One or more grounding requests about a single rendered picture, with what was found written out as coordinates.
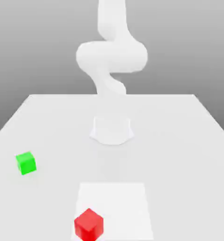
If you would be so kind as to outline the small red cube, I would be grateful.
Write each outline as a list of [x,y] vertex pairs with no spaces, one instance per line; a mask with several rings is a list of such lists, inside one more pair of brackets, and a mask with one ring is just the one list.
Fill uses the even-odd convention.
[[104,233],[104,219],[88,208],[74,220],[74,229],[82,241],[96,241]]

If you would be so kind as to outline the small green cube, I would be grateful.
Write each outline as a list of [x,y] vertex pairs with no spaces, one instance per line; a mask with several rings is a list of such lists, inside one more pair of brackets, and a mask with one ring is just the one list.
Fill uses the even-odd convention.
[[16,156],[18,169],[22,175],[37,170],[36,161],[31,152],[25,152]]

